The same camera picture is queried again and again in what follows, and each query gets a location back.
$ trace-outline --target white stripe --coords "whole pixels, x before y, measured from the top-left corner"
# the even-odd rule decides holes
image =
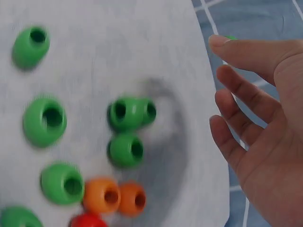
[[[250,201],[246,198],[245,201],[245,211],[244,211],[244,218],[243,218],[243,225],[242,227],[247,226],[247,219],[248,219],[248,211],[250,209]]]
[[[204,7],[203,6],[195,7],[195,12],[198,12],[199,10],[204,10]]]
[[[220,2],[223,2],[223,1],[225,1],[225,0],[212,0],[212,1],[209,1],[208,3],[206,3],[206,6],[209,8],[209,7],[214,6],[214,5],[216,5]],[[199,10],[204,10],[204,6],[195,7],[196,12],[199,11]]]
[[[218,4],[220,2],[223,2],[223,1],[224,0],[212,0],[212,1],[208,2],[206,5],[207,5],[207,7],[211,7],[211,6],[216,5],[216,4]]]
[[[253,85],[255,85],[257,87],[262,87],[262,86],[264,86],[266,84],[268,84],[268,82],[266,80],[263,80],[263,79],[258,80],[256,82],[253,82]]]
[[[240,145],[241,147],[245,148],[245,143],[242,140],[240,140]]]
[[[209,23],[210,23],[210,25],[212,26],[212,29],[213,29],[214,34],[215,34],[215,35],[218,35],[219,33],[218,33],[218,30],[217,30],[217,26],[216,26],[216,24],[215,24],[215,22],[214,22],[214,19],[213,19],[212,15],[211,15],[210,12],[209,12],[209,9],[208,9],[208,7],[207,7],[207,5],[206,5],[206,3],[205,3],[205,0],[201,0],[201,3],[202,3],[202,7],[203,7],[204,10],[205,10],[205,14],[206,14],[206,16],[207,16],[207,19],[209,20]]]
[[[241,189],[240,185],[229,187],[229,191],[231,191],[231,192],[238,192],[238,191],[241,191],[241,190],[242,189]]]
[[[296,0],[293,0],[293,4],[294,4],[295,8],[297,9],[297,11],[298,11],[298,13],[299,13],[301,19],[303,20],[303,13],[302,13],[302,11],[301,11],[301,9],[300,9],[300,7],[299,7],[297,1],[296,1]]]

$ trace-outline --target palm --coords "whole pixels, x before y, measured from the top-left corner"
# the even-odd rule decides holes
[[[292,217],[302,216],[303,144],[283,112],[251,145],[237,172],[247,197],[265,217],[283,214],[273,225],[291,226]]]
[[[302,226],[303,131],[300,122],[294,121],[300,113],[285,111],[278,101],[229,66],[219,68],[217,76],[227,89],[215,95],[224,117],[211,119],[216,144],[235,170],[248,199],[272,225]],[[231,92],[268,123],[265,129],[241,111]],[[298,95],[292,92],[287,97],[290,102]],[[250,147],[247,152],[234,140],[225,121]]]

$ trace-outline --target red bead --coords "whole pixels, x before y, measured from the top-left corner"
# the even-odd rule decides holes
[[[72,219],[71,227],[108,227],[108,226],[97,215],[81,214]]]

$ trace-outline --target white surface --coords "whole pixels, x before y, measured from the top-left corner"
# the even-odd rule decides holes
[[[11,64],[17,34],[42,24],[50,50],[33,72]],[[66,108],[63,139],[45,150],[24,140],[23,111],[39,93]],[[23,204],[45,227],[65,227],[81,206],[50,204],[40,192],[41,169],[63,159],[85,179],[135,179],[148,205],[135,220],[105,217],[111,227],[222,227],[229,215],[227,164],[211,138],[217,109],[205,44],[189,0],[0,1],[0,206]],[[158,117],[140,132],[146,155],[131,171],[106,158],[111,137],[106,108],[123,93],[154,98]]]

